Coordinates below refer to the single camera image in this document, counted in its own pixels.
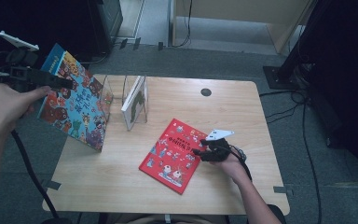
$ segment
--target book illustration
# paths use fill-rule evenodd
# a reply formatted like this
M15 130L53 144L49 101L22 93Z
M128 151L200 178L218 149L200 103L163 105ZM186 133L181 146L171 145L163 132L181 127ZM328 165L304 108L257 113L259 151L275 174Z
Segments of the book illustration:
M74 89L51 91L38 117L90 147L101 150L113 95L68 51L56 44L43 71L73 81Z
M147 100L147 85L146 77L138 76L132 85L128 97L126 98L121 111L123 113L124 120L127 125L127 129L130 130L135 121L138 119L142 111L145 112L145 102Z
M152 146L139 169L182 194L200 163L192 149L205 150L200 143L207 135L173 119Z

